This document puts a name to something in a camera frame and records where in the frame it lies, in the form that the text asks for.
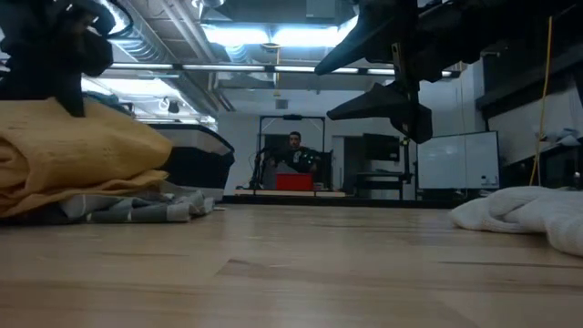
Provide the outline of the black aluminium table frame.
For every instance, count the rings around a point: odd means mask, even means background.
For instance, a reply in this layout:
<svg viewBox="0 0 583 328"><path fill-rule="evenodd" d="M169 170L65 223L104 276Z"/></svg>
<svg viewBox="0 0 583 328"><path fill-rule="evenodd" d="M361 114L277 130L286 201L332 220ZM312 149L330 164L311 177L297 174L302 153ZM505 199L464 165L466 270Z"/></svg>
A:
<svg viewBox="0 0 583 328"><path fill-rule="evenodd" d="M306 196L224 196L225 204L451 210L461 200L373 200Z"/></svg>

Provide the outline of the seated person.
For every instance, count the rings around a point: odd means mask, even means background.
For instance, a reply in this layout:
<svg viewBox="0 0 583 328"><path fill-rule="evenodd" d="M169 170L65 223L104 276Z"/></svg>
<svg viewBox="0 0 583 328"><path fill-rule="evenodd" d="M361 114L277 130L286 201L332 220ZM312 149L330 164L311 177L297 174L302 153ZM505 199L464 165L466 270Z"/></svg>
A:
<svg viewBox="0 0 583 328"><path fill-rule="evenodd" d="M302 145L302 135L298 131L291 132L288 141L289 147L276 153L271 165L277 167L282 162L298 173L314 174L321 161L319 153Z"/></svg>

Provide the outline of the black robot station frame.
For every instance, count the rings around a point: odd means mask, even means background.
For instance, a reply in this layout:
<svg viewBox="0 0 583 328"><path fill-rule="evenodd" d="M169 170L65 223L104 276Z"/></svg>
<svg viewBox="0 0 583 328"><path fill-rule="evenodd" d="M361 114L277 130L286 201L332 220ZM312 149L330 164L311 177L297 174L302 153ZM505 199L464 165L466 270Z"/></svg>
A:
<svg viewBox="0 0 583 328"><path fill-rule="evenodd" d="M322 122L322 124L320 127L318 125L316 125L316 128L318 128L320 130L321 135L322 135L321 153L326 153L326 151L325 151L326 150L326 118L325 117L322 117L322 116L319 116L319 117L318 116L302 116L299 114L261 115L259 118L259 129L258 129L258 135L257 135L257 148L256 148L256 152L251 155L254 159L254 163L253 163L253 172L251 175L251 180L249 182L249 188L253 191L253 194L256 194L257 190L262 189L262 177L263 177L262 172L264 169L262 154L269 150L268 148L265 148L262 146L262 136L263 136L263 130L264 130L263 120L267 119L267 118L271 118L272 120L282 119L282 120L288 120L288 121L309 120L312 124L313 124L314 119L319 119Z"/></svg>

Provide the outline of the black equipment rack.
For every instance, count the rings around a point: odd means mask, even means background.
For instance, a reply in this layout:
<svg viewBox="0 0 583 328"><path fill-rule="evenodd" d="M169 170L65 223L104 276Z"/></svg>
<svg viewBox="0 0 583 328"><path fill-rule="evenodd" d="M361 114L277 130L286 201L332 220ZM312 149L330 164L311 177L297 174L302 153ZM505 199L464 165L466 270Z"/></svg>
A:
<svg viewBox="0 0 583 328"><path fill-rule="evenodd" d="M408 138L364 133L343 139L341 189L347 196L404 200L412 180Z"/></svg>

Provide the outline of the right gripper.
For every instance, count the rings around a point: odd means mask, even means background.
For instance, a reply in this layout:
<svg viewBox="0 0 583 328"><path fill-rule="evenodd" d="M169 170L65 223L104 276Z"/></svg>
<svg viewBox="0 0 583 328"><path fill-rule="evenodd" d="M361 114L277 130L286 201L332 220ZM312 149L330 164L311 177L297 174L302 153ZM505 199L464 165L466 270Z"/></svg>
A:
<svg viewBox="0 0 583 328"><path fill-rule="evenodd" d="M433 137L431 109L419 102L419 82L435 82L462 60L465 24L483 8L482 0L447 0L419 12L414 0L368 0L352 31L315 67L316 75L365 59L392 64L390 85L374 84L360 96L327 112L331 120L389 118L416 143Z"/></svg>

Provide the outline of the white towel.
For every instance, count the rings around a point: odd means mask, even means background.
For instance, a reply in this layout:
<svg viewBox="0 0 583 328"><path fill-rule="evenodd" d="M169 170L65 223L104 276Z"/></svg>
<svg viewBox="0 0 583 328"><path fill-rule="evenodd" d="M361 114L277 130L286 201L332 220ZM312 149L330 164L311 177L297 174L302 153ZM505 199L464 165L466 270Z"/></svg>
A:
<svg viewBox="0 0 583 328"><path fill-rule="evenodd" d="M507 188L468 201L448 216L465 230L542 233L557 251L583 258L583 190Z"/></svg>

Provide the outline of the ceiling light strip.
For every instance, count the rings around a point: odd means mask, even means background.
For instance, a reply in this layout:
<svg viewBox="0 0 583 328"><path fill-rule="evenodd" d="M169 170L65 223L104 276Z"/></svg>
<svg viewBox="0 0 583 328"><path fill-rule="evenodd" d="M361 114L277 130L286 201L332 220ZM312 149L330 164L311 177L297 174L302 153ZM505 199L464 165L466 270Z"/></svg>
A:
<svg viewBox="0 0 583 328"><path fill-rule="evenodd" d="M200 71L231 73L303 73L314 74L315 67L282 65L231 65L231 64L144 64L114 63L110 69L147 71ZM337 75L394 76L393 68L341 67L332 71Z"/></svg>

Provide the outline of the red storage box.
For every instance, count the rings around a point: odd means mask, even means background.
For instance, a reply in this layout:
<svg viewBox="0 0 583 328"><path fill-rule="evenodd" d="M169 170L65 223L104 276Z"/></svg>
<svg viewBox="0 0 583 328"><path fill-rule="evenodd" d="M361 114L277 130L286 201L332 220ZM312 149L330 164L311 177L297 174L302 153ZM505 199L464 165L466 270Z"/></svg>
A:
<svg viewBox="0 0 583 328"><path fill-rule="evenodd" d="M277 173L276 189L290 191L313 190L313 177L310 173Z"/></svg>

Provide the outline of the far wooden table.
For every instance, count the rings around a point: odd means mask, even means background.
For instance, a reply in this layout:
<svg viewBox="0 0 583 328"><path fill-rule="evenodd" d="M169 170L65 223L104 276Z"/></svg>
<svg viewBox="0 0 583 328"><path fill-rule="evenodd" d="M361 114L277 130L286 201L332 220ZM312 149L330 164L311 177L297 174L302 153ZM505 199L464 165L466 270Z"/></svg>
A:
<svg viewBox="0 0 583 328"><path fill-rule="evenodd" d="M234 190L235 196L273 196L273 197L319 197L319 198L345 198L341 191L325 190Z"/></svg>

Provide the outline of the grey checked towel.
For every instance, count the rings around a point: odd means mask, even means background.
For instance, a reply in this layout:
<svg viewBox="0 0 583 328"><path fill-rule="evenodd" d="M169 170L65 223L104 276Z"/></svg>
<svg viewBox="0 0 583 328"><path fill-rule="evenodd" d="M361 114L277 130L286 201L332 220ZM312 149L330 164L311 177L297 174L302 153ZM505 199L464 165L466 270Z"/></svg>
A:
<svg viewBox="0 0 583 328"><path fill-rule="evenodd" d="M122 196L81 194L59 202L71 220L84 223L188 223L215 210L223 189L174 185Z"/></svg>

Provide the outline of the yellow towel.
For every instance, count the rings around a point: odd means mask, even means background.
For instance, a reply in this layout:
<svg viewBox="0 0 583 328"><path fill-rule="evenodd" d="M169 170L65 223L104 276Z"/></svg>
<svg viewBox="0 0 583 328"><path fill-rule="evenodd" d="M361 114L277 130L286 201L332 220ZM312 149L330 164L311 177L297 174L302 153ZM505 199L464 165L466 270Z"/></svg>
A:
<svg viewBox="0 0 583 328"><path fill-rule="evenodd" d="M75 195L124 195L158 185L172 143L88 99L74 118L53 98L0 101L0 218Z"/></svg>

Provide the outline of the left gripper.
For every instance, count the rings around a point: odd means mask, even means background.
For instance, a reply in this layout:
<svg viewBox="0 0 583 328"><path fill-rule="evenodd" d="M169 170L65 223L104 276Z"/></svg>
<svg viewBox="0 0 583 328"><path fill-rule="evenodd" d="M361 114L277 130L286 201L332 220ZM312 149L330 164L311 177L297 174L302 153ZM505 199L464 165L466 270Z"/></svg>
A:
<svg viewBox="0 0 583 328"><path fill-rule="evenodd" d="M114 26L96 0L0 0L0 51L8 55L0 98L56 97L72 117L84 117L81 77L113 63Z"/></svg>

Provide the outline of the navy blue fabric bin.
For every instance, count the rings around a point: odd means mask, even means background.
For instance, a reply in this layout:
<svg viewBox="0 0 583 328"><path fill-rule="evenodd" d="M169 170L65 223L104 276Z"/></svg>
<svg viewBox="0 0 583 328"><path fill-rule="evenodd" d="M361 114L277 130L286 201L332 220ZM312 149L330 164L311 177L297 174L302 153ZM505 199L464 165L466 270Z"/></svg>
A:
<svg viewBox="0 0 583 328"><path fill-rule="evenodd" d="M221 201L235 162L234 147L217 132L202 125L150 123L169 139L172 150L161 170L167 181L185 189L200 190L207 198Z"/></svg>

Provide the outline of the whiteboard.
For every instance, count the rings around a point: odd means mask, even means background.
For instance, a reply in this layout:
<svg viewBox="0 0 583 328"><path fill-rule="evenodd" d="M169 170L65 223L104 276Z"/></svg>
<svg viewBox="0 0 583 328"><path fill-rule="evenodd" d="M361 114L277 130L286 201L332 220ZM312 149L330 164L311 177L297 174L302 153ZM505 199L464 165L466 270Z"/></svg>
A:
<svg viewBox="0 0 583 328"><path fill-rule="evenodd" d="M434 137L418 145L416 153L417 184L421 190L500 188L495 131Z"/></svg>

